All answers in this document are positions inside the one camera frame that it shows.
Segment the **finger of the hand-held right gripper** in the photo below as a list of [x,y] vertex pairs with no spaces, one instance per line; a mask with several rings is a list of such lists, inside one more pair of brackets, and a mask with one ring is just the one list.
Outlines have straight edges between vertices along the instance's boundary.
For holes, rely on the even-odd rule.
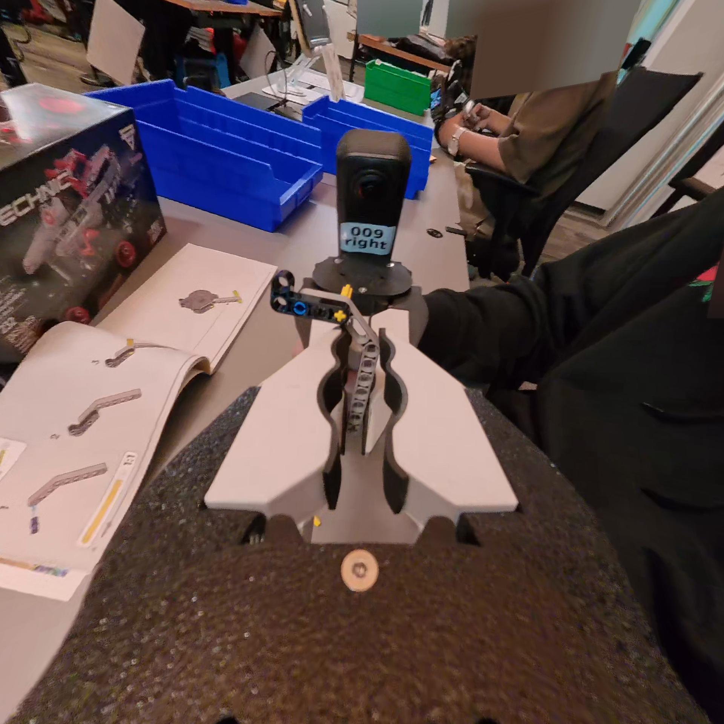
[[[386,310],[371,317],[371,328],[379,333],[385,330],[394,347],[391,356],[393,372],[401,377],[407,371],[406,363],[411,360],[412,345],[409,339],[409,312],[406,310]],[[386,372],[383,368],[382,352],[379,352],[375,370],[374,389],[367,405],[367,433],[363,443],[363,453],[370,456],[380,438],[385,439],[385,429],[395,416],[385,403]],[[413,417],[411,410],[411,385],[400,382],[403,390],[403,404],[400,405],[400,418],[393,424],[394,456],[413,456]]]
[[342,329],[326,321],[299,317],[297,334],[297,356],[311,348],[315,354],[323,353],[327,357],[332,357],[333,347],[342,334]]

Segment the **black angled toy beam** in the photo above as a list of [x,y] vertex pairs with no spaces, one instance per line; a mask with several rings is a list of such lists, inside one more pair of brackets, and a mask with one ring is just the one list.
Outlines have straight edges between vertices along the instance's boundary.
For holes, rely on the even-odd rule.
[[314,290],[295,291],[295,278],[291,271],[280,270],[271,281],[270,306],[277,313],[295,318],[311,318],[332,324],[343,325],[333,319],[333,313],[342,307],[339,300],[332,299],[327,293]]

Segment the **green bin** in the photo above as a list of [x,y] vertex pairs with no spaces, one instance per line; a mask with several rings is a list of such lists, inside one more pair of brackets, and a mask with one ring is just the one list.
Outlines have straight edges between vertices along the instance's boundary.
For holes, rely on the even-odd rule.
[[430,107],[431,79],[428,75],[398,68],[378,59],[365,67],[366,100],[422,117]]

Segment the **black toy set box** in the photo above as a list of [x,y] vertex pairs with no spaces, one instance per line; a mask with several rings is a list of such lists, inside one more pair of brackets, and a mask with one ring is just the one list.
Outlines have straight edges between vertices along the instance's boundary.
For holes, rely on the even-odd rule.
[[130,108],[28,84],[1,100],[1,362],[89,324],[166,226]]

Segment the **open instruction booklet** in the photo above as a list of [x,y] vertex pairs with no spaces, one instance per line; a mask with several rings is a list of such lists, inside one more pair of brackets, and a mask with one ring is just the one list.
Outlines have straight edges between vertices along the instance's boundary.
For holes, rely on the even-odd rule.
[[188,244],[95,327],[41,337],[1,397],[2,589],[72,598],[180,393],[215,372],[275,273]]

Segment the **person's black jacket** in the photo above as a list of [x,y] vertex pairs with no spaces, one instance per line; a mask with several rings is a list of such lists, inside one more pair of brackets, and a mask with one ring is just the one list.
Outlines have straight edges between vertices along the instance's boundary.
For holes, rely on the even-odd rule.
[[710,312],[722,207],[719,189],[611,235],[623,269],[609,332],[527,382],[527,405],[490,390],[602,523],[711,722],[722,722],[723,334]]

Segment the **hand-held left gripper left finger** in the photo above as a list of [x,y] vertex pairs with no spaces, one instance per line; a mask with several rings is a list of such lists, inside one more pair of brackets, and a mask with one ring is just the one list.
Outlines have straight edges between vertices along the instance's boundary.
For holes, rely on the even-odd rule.
[[342,481],[339,426],[331,418],[342,396],[334,347],[341,330],[324,332],[260,386],[204,496],[208,509],[291,518],[312,542],[313,519],[337,507]]

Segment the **white panel board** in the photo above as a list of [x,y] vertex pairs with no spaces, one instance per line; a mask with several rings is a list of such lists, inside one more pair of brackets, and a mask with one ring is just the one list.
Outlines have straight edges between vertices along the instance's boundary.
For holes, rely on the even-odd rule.
[[121,86],[133,84],[144,25],[114,1],[95,1],[87,40],[89,64]]

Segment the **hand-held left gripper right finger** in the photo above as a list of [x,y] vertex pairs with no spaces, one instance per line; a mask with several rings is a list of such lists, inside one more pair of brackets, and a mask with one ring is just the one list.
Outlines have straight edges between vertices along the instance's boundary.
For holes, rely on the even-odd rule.
[[405,336],[379,329],[379,542],[410,545],[432,518],[513,512],[519,501],[464,386]]

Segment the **black swivel chair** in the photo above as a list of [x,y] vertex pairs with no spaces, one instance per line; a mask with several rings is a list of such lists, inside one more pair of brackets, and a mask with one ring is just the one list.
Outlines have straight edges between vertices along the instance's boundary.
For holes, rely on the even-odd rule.
[[494,267],[503,271],[505,243],[522,245],[523,270],[530,276],[560,217],[647,132],[656,127],[704,76],[632,68],[612,95],[602,127],[578,162],[574,173],[556,192],[543,195],[481,164],[466,172],[494,218],[489,240],[466,237],[467,262],[481,278]]

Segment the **clear acrylic stand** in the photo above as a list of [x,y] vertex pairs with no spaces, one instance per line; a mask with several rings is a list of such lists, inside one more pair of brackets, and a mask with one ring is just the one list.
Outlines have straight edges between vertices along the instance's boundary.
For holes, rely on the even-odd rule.
[[282,71],[278,80],[268,83],[261,92],[299,106],[307,106],[324,95],[334,102],[361,103],[364,99],[364,89],[342,76],[339,56],[332,43],[312,50],[310,55],[299,56]]

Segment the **blue plastic bin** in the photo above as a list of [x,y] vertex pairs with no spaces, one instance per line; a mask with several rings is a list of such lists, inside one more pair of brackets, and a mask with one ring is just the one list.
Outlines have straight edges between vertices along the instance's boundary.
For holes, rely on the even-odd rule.
[[425,189],[433,141],[433,130],[426,125],[365,104],[331,101],[327,96],[303,109],[302,122],[321,131],[321,165],[330,175],[336,174],[337,145],[347,131],[363,129],[402,135],[408,142],[412,157],[405,198],[412,200]]
[[90,92],[131,108],[157,194],[274,232],[321,181],[321,131],[172,80]]

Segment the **grey desk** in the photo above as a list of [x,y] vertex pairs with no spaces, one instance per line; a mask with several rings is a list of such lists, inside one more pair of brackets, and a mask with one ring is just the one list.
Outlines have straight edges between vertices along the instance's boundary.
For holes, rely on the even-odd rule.
[[[393,258],[412,271],[423,292],[439,287],[468,289],[466,254],[461,237],[443,232],[458,220],[455,175],[450,160],[433,144],[425,190],[404,203]],[[271,233],[191,206],[160,199],[167,234],[109,302],[104,319],[168,259],[191,243],[291,270],[299,282],[314,264],[336,248],[336,179],[325,174],[303,208]],[[294,354],[298,334],[293,322],[260,301],[212,376],[198,376],[179,396],[169,414],[144,483],[160,471],[226,410],[247,388],[263,382]],[[5,722],[44,674],[74,623],[83,603],[87,577],[69,602],[2,589],[1,721]]]

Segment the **grey angled toy beam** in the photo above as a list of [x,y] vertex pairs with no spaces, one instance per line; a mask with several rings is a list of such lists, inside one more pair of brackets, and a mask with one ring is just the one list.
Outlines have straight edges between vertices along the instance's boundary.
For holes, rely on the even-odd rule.
[[364,431],[364,420],[371,392],[376,378],[380,345],[377,333],[353,302],[349,302],[349,313],[344,328],[350,340],[347,370],[352,375],[351,386],[347,386],[346,432],[357,434]]

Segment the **person's right forearm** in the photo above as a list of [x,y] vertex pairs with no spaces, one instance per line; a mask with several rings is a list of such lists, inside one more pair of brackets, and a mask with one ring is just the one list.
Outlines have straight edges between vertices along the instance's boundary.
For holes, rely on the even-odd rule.
[[530,276],[424,295],[427,321],[418,349],[471,386],[536,382],[609,331],[623,269],[613,236],[602,238]]

